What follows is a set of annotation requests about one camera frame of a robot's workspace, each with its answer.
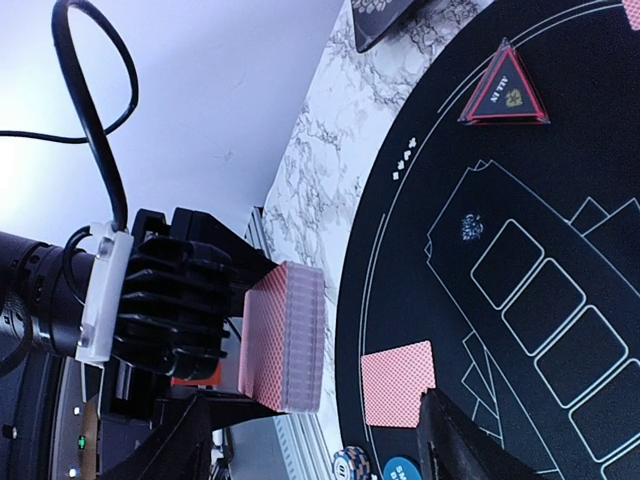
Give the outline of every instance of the black poker mat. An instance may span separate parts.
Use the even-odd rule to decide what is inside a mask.
[[[549,125],[457,122],[504,37]],[[419,458],[415,431],[365,425],[360,356],[430,340],[438,387],[545,478],[637,478],[639,180],[640,32],[622,5],[483,11],[407,100],[358,208],[337,320],[343,442],[375,470]]]

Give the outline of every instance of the white marble table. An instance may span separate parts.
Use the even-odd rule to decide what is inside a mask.
[[[368,53],[356,53],[346,0],[307,94],[265,207],[274,260],[326,275],[327,330],[318,420],[329,452],[342,448],[334,341],[338,290],[351,225],[387,131],[449,41],[491,0],[433,0]]]

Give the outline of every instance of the white wall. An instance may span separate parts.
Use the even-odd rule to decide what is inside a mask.
[[[127,43],[140,106],[110,137],[130,207],[211,212],[243,233],[271,185],[342,0],[94,0]],[[0,129],[82,135],[50,32],[52,0],[0,2]],[[72,11],[103,123],[122,63]],[[0,230],[61,244],[111,215],[86,145],[0,138]]]

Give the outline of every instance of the red triangle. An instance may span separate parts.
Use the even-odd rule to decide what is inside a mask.
[[[507,39],[500,44],[459,120],[467,125],[549,123],[549,117]]]

